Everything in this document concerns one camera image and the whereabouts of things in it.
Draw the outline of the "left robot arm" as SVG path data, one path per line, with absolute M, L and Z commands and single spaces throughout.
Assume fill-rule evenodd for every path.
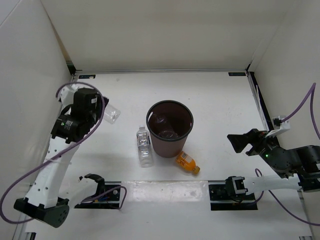
M 64 105 L 51 130 L 44 166 L 25 197 L 13 206 L 54 228 L 60 227 L 69 211 L 82 201 L 100 200 L 105 195 L 104 178 L 92 173 L 81 176 L 74 187 L 60 191 L 75 152 L 97 128 L 108 103 L 97 90 L 85 87 L 73 91 L 71 98 L 73 102 Z

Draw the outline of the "clear plastic bottle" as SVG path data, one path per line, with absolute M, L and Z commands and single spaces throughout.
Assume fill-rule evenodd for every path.
M 164 139 L 177 139 L 179 137 L 164 114 L 153 113 L 149 119 L 149 125 L 158 137 Z

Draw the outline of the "clear water bottle white label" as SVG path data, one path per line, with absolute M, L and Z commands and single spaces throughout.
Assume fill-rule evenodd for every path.
M 136 133 L 139 163 L 142 168 L 153 165 L 150 134 L 144 125 L 140 125 Z

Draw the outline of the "clear bottle blue label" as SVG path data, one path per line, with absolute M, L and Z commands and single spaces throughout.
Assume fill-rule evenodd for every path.
M 121 111 L 119 109 L 108 103 L 104 110 L 103 120 L 110 124 L 114 124 L 119 118 L 120 114 Z

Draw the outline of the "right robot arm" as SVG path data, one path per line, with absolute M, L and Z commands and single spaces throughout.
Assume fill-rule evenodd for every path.
M 259 156 L 276 173 L 261 177 L 230 176 L 225 180 L 224 193 L 230 200 L 255 192 L 278 189 L 316 192 L 320 190 L 320 147 L 306 145 L 284 149 L 276 141 L 279 130 L 262 131 L 256 128 L 244 134 L 228 134 L 234 151 L 241 153 L 247 145 L 247 156 Z

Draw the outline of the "orange drink bottle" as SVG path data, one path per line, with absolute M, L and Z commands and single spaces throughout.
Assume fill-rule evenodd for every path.
M 175 162 L 188 173 L 197 175 L 200 172 L 200 167 L 196 164 L 196 161 L 184 151 L 178 154 Z

